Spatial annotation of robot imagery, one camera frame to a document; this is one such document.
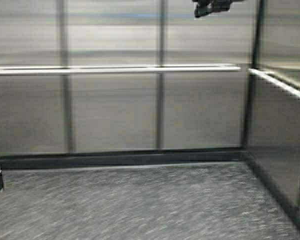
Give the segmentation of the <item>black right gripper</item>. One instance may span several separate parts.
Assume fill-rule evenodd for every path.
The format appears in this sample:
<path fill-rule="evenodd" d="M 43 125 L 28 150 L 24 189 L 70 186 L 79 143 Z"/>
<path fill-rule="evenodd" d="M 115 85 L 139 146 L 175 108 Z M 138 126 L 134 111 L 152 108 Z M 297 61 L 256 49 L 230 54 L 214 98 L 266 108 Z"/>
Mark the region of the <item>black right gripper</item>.
<path fill-rule="evenodd" d="M 201 18 L 213 13 L 228 12 L 233 3 L 242 0 L 194 0 L 194 17 Z"/>

